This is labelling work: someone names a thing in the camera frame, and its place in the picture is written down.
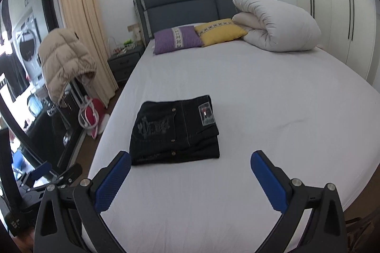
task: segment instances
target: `jeans patch label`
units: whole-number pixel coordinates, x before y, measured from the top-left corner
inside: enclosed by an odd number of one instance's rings
[[[201,115],[201,120],[203,126],[215,123],[214,115],[210,107],[210,103],[206,102],[202,105],[199,105],[199,114]]]

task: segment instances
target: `white bed sheet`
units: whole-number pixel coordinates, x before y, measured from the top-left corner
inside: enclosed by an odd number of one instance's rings
[[[121,93],[89,177],[128,151],[146,100],[209,94],[220,158],[132,167],[102,213],[126,252],[254,252],[280,216],[250,169],[258,149],[290,178],[335,183],[343,209],[366,186],[380,162],[380,94],[328,53],[272,53],[238,40],[154,56],[152,44]]]

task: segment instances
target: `metal screw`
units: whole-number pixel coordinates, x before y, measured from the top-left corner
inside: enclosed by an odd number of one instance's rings
[[[55,185],[48,185],[46,189],[47,189],[49,192],[51,192],[51,191],[54,190],[55,188],[56,188]]]
[[[334,191],[336,189],[335,185],[333,183],[328,183],[327,184],[327,188],[330,190],[330,191]]]
[[[90,184],[90,179],[83,179],[80,183],[81,186],[88,186]]]
[[[294,185],[294,186],[301,186],[302,184],[302,181],[298,178],[294,178],[291,180],[291,183]]]

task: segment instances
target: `beige curtain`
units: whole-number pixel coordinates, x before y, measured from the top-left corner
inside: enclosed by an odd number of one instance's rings
[[[107,107],[118,86],[107,63],[109,49],[97,0],[60,0],[60,3],[66,27],[74,29],[96,61],[96,76],[87,91]]]

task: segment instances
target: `gray nightstand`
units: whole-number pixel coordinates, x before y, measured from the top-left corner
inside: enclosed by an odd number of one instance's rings
[[[108,59],[108,65],[117,81],[127,81],[137,62],[145,51],[144,45],[137,45],[122,55],[115,54]]]

